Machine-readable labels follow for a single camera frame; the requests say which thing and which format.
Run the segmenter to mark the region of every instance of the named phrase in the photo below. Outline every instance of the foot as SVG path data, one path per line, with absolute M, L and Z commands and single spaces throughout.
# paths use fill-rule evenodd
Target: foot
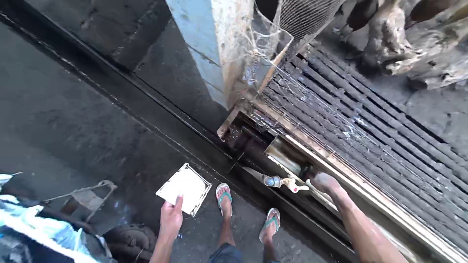
M 216 199 L 219 200 L 219 198 L 221 197 L 221 195 L 224 192 L 228 192 L 229 194 L 231 194 L 231 190 L 229 189 L 229 187 L 227 187 L 227 186 L 221 187 L 218 190 L 218 192 L 216 192 Z M 223 198 L 223 200 L 221 201 L 221 204 L 220 204 L 220 208 L 221 208 L 221 211 L 222 211 L 222 215 L 223 215 L 223 217 L 225 219 L 231 217 L 231 215 L 232 215 L 232 204 L 231 204 L 231 200 L 229 200 L 229 198 L 227 198 L 227 197 Z
M 310 183 L 317 188 L 317 190 L 329 195 L 341 189 L 338 181 L 324 172 L 319 172 L 315 176 L 311 175 L 308 178 L 310 179 Z
M 266 221 L 272 219 L 273 217 L 276 217 L 276 220 L 278 221 L 278 228 L 279 226 L 281 225 L 281 222 L 279 221 L 279 217 L 278 215 L 276 214 L 276 211 L 272 211 Z M 268 243 L 268 242 L 273 242 L 273 235 L 276 234 L 277 232 L 277 227 L 276 227 L 276 224 L 275 224 L 275 221 L 272 221 L 269 225 L 267 225 L 265 227 L 265 229 L 262 230 L 262 232 L 260 233 L 260 241 L 265 244 L 265 243 Z

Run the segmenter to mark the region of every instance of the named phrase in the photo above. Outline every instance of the denim shorts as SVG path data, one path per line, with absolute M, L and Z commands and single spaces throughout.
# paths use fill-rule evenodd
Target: denim shorts
M 210 256 L 208 263 L 242 263 L 242 253 L 233 245 L 224 243 Z

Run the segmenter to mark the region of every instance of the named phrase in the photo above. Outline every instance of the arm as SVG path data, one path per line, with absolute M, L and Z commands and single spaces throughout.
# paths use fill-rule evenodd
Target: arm
M 182 226 L 183 197 L 178 196 L 175 205 L 167 201 L 161 207 L 161 227 L 150 263 L 169 263 L 172 245 Z
M 335 178 L 320 172 L 312 176 L 310 182 L 332 198 L 362 263 L 407 263 L 398 249 L 354 204 Z

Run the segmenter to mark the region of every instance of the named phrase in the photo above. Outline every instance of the concrete floor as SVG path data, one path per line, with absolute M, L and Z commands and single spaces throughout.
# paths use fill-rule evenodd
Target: concrete floor
M 23 172 L 6 189 L 40 200 L 109 179 L 119 188 L 93 218 L 98 231 L 144 223 L 157 232 L 163 200 L 154 193 L 185 162 L 200 167 L 197 160 L 3 24 L 0 35 L 0 172 Z M 219 183 L 213 171 L 198 171 Z M 216 249 L 221 217 L 215 188 L 197 216 L 184 219 L 172 262 L 206 262 Z M 233 199 L 235 240 L 245 262 L 259 262 L 265 213 L 236 193 Z M 312 250 L 284 228 L 274 242 L 282 262 L 333 262 L 333 255 L 325 261 L 319 256 L 323 251 Z

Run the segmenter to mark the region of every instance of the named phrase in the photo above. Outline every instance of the flip-flop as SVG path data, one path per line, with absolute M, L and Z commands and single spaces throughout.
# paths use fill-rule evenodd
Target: flip-flop
M 270 213 L 272 213 L 272 212 L 275 212 L 276 216 L 273 216 L 272 218 L 268 219 L 268 217 L 270 216 Z M 269 226 L 271 223 L 274 222 L 275 226 L 276 226 L 276 231 L 275 231 L 274 234 L 276 234 L 278 232 L 279 225 L 281 224 L 280 223 L 281 222 L 281 216 L 279 215 L 279 211 L 276 208 L 271 208 L 268 211 L 268 214 L 266 215 L 266 218 L 267 219 L 265 220 L 265 224 L 263 225 L 263 228 L 262 228 L 262 230 L 260 230 L 260 234 L 258 235 L 258 239 L 260 239 L 260 242 L 262 241 L 262 233 L 266 229 L 267 226 Z
M 229 189 L 229 192 L 231 191 L 231 189 L 229 188 L 229 185 L 227 185 L 227 183 L 220 183 L 218 185 L 218 187 L 216 187 L 216 192 L 215 194 L 218 194 L 219 190 L 223 187 L 227 187 Z M 233 198 L 231 197 L 231 194 L 229 192 L 224 192 L 218 199 L 218 207 L 219 209 L 221 210 L 221 215 L 223 215 L 223 210 L 221 209 L 221 202 L 223 201 L 223 198 L 224 197 L 228 197 L 229 200 L 231 201 L 231 216 L 233 216 L 233 209 L 232 209 L 232 204 L 233 204 Z

